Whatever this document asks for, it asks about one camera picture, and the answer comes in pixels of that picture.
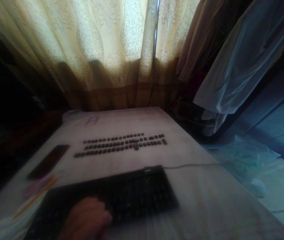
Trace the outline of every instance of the hand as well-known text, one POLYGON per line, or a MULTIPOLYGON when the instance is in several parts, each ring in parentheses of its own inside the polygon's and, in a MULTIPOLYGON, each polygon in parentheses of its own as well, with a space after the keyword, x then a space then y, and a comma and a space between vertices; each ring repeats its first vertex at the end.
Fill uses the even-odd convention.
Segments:
POLYGON ((100 238, 105 226, 112 221, 105 204, 97 198, 85 198, 69 213, 59 240, 87 240, 100 238))

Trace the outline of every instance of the smartphone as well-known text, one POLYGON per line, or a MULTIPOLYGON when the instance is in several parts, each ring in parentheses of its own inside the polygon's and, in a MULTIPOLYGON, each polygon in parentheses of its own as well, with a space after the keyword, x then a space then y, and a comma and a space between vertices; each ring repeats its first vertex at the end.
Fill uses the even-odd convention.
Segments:
POLYGON ((27 176, 28 179, 39 179, 48 174, 69 149, 69 145, 57 145, 27 176))

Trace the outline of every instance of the beige patterned curtain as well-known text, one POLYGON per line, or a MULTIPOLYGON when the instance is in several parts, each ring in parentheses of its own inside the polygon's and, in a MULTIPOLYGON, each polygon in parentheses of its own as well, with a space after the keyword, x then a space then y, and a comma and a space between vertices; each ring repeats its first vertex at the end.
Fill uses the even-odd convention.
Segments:
POLYGON ((160 1, 154 64, 157 0, 0 0, 0 40, 47 98, 54 89, 74 109, 165 108, 184 87, 175 70, 198 1, 160 1))

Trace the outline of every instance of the keyboard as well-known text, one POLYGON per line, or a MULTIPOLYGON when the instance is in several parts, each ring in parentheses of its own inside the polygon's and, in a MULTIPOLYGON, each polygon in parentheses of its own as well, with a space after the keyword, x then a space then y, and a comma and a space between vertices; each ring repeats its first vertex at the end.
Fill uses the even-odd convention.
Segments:
POLYGON ((24 239, 57 239, 71 208, 90 196, 105 203, 111 227, 179 205, 163 167, 147 167, 49 190, 24 239))

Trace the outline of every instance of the table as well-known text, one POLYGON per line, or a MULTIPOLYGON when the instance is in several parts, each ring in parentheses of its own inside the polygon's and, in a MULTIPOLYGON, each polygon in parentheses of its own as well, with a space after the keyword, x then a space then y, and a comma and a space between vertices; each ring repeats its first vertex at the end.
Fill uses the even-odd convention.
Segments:
MULTIPOLYGON (((217 161, 159 107, 76 113, 49 138, 0 192, 0 219, 23 203, 28 173, 58 144, 70 148, 53 172, 55 187, 110 176, 145 166, 213 164, 217 161), (74 158, 83 140, 143 132, 165 134, 168 145, 74 158)), ((222 166, 167 169, 180 207, 172 212, 110 229, 110 239, 284 239, 284 226, 222 166)))

